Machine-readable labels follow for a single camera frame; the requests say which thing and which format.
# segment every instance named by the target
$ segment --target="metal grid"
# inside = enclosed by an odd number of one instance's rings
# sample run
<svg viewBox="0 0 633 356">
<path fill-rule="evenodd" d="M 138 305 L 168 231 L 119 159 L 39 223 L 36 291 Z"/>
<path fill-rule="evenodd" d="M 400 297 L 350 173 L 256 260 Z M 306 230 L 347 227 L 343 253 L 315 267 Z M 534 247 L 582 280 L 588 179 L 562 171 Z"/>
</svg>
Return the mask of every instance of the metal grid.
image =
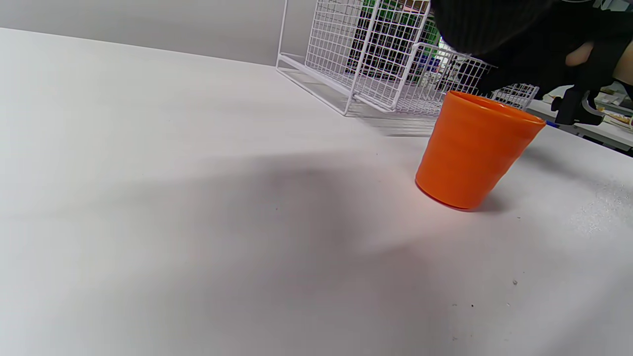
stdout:
<svg viewBox="0 0 633 356">
<path fill-rule="evenodd" d="M 285 1 L 277 68 L 343 115 L 350 113 L 353 101 L 359 101 L 382 113 L 417 116 L 371 119 L 373 125 L 394 134 L 399 128 L 400 133 L 407 135 L 430 134 L 446 93 L 479 95 L 479 79 L 492 68 L 478 59 L 439 47 L 440 35 L 429 0 L 316 1 L 308 50 L 302 62 L 295 54 L 281 51 L 288 7 L 288 0 Z M 279 61 L 345 95 L 345 107 L 339 108 L 285 74 Z M 524 110 L 537 89 L 519 84 L 488 97 Z"/>
<path fill-rule="evenodd" d="M 435 117 L 447 92 L 479 95 L 477 84 L 491 68 L 465 54 L 419 44 L 396 111 Z M 494 91 L 488 98 L 523 110 L 536 91 L 534 86 L 516 84 Z"/>
<path fill-rule="evenodd" d="M 424 21 L 428 1 L 411 2 L 412 8 L 396 0 L 376 1 L 378 4 L 372 0 L 318 0 L 305 63 L 351 89 L 363 57 L 354 91 L 390 108 L 413 45 L 439 42 L 439 34 L 432 23 Z"/>
</svg>

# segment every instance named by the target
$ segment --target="gray wall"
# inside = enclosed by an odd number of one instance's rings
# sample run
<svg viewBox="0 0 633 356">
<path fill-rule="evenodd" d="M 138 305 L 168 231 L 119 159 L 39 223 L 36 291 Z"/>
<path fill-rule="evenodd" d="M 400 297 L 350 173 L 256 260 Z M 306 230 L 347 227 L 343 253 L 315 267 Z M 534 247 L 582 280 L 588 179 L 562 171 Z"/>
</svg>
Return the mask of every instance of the gray wall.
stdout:
<svg viewBox="0 0 633 356">
<path fill-rule="evenodd" d="M 284 51 L 305 54 L 316 0 L 290 0 Z M 274 64 L 284 0 L 2 0 L 0 27 Z"/>
</svg>

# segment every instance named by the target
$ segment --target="desk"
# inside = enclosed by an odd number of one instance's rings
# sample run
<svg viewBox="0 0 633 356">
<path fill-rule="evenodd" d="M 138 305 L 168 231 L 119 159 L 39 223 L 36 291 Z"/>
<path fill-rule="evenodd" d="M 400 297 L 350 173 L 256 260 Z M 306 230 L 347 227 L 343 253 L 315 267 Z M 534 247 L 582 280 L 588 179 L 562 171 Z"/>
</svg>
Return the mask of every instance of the desk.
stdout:
<svg viewBox="0 0 633 356">
<path fill-rule="evenodd" d="M 537 115 L 545 120 L 553 121 L 556 118 L 556 112 L 551 111 L 549 104 L 540 100 L 532 100 L 527 108 L 528 112 Z M 575 124 L 573 126 L 564 126 L 561 128 L 575 135 L 589 136 L 604 142 L 607 147 L 619 148 L 628 151 L 633 147 L 633 133 L 625 129 L 621 129 L 612 124 L 603 122 L 600 125 Z"/>
<path fill-rule="evenodd" d="M 459 212 L 272 67 L 0 43 L 2 355 L 633 349 L 629 157 L 547 127 Z"/>
</svg>

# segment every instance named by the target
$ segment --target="plastic cup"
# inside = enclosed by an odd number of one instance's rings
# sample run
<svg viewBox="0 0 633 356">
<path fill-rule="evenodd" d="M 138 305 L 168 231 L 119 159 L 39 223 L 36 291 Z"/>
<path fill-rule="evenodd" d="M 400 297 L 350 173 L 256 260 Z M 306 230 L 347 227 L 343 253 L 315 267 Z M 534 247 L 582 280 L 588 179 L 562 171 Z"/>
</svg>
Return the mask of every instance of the plastic cup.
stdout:
<svg viewBox="0 0 633 356">
<path fill-rule="evenodd" d="M 477 208 L 545 125 L 510 106 L 448 92 L 415 182 L 443 204 Z"/>
</svg>

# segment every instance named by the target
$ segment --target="black sleeve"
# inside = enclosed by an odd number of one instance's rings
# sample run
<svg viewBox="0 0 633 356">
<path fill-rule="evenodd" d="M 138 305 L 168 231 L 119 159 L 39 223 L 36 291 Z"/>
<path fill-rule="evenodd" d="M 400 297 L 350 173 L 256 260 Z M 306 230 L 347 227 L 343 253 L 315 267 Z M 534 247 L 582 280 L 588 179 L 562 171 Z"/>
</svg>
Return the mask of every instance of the black sleeve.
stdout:
<svg viewBox="0 0 633 356">
<path fill-rule="evenodd" d="M 437 28 L 455 50 L 496 49 L 547 12 L 553 0 L 431 0 Z"/>
</svg>

